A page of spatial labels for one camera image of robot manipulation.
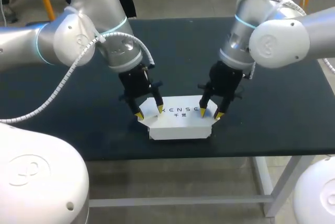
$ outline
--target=black table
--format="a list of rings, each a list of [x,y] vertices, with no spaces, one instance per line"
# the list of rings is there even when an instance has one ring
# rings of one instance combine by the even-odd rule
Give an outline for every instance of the black table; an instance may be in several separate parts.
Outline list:
[[[150,49],[162,96],[197,95],[218,59],[231,18],[131,20]],[[64,66],[29,66],[0,75],[0,118],[21,116],[49,97]],[[39,116],[16,126],[57,136],[90,160],[335,153],[333,92],[316,61],[278,69],[256,67],[243,81],[243,99],[214,125],[208,140],[161,142],[148,138],[124,102],[122,86],[98,54],[78,68]]]

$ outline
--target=robot logo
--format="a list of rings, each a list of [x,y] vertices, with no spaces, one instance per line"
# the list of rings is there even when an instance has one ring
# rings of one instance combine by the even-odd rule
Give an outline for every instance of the robot logo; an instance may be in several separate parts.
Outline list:
[[[272,35],[265,35],[260,38],[258,45],[259,54],[264,58],[270,58],[273,48],[277,45],[277,39]]]
[[[84,34],[80,34],[80,35],[77,35],[77,37],[76,37],[76,42],[77,42],[77,44],[79,45],[79,50],[80,50],[79,53],[81,53],[81,51],[85,48],[85,46],[86,46],[90,41],[88,40],[88,38],[87,38],[86,35],[84,35]]]
[[[38,155],[25,154],[14,158],[9,163],[9,184],[24,186],[31,181],[48,177],[51,170],[48,162]]]

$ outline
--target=concrete floor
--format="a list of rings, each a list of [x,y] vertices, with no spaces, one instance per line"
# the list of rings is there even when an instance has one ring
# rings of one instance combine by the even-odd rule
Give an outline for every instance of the concrete floor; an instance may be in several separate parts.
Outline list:
[[[64,0],[51,0],[55,13]],[[134,0],[140,19],[171,17],[221,17],[235,12],[236,0]],[[306,11],[315,12],[335,5],[334,0],[310,0]],[[17,0],[13,8],[23,26],[29,21],[47,20],[41,0]],[[321,63],[335,91],[335,75]],[[273,184],[289,157],[268,158]],[[90,162],[91,198],[163,197],[200,195],[248,195],[257,193],[248,158],[142,160]],[[290,198],[276,218],[277,224],[295,224]],[[268,224],[259,205],[205,205],[94,208],[90,223],[220,223]]]

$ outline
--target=robotic arm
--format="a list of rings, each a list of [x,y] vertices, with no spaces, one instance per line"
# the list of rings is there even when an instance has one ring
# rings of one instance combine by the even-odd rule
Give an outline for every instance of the robotic arm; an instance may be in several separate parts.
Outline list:
[[[71,66],[96,36],[104,41],[98,43],[97,48],[109,68],[118,73],[125,88],[120,99],[126,101],[133,114],[143,119],[135,99],[151,93],[161,113],[163,100],[158,90],[161,83],[152,83],[148,78],[148,69],[154,67],[154,62],[143,43],[138,39],[136,42],[140,44],[134,43],[136,38],[132,36],[119,0],[72,0],[71,6],[50,23],[25,28],[1,28],[0,72],[36,63]],[[139,45],[148,55],[149,66],[142,62],[143,52]],[[78,65],[86,64],[94,51],[95,45],[91,45]]]
[[[235,21],[219,50],[210,81],[199,87],[202,116],[213,95],[221,96],[215,118],[223,116],[242,78],[250,78],[254,62],[279,68],[335,51],[335,8],[306,16],[291,0],[238,0]]]

